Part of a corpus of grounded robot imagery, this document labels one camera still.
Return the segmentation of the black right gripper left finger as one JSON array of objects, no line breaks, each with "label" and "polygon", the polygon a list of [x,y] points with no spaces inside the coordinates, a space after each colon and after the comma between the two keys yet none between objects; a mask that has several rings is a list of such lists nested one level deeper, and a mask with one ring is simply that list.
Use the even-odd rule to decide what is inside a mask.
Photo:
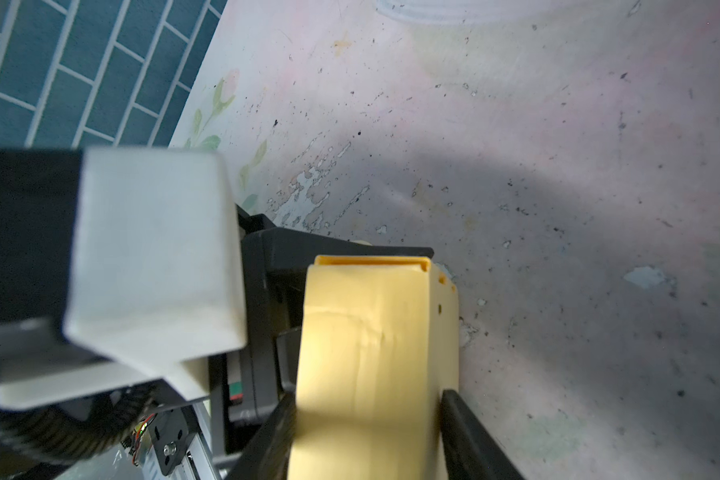
[{"label": "black right gripper left finger", "polygon": [[227,479],[279,480],[287,478],[296,434],[296,398],[285,394],[229,469]]}]

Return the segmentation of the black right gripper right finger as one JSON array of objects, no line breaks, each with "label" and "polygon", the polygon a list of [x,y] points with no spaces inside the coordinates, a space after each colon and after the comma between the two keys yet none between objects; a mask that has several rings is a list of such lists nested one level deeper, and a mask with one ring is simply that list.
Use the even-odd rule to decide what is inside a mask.
[{"label": "black right gripper right finger", "polygon": [[440,430],[449,479],[525,479],[456,390],[442,393]]}]

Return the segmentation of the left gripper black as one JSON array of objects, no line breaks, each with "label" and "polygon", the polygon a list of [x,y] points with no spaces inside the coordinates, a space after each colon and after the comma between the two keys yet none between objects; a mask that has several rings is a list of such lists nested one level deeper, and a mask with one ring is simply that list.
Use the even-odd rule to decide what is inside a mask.
[{"label": "left gripper black", "polygon": [[239,456],[281,397],[294,391],[308,267],[319,255],[434,255],[430,247],[368,246],[277,227],[237,211],[248,343],[209,360],[211,450]]}]

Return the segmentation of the yellow paper box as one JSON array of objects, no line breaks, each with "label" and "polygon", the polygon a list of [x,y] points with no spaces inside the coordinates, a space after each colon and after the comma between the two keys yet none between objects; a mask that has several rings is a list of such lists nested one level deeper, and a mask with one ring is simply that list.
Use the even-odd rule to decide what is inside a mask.
[{"label": "yellow paper box", "polygon": [[443,479],[441,395],[459,384],[456,286],[426,257],[309,267],[292,479]]}]

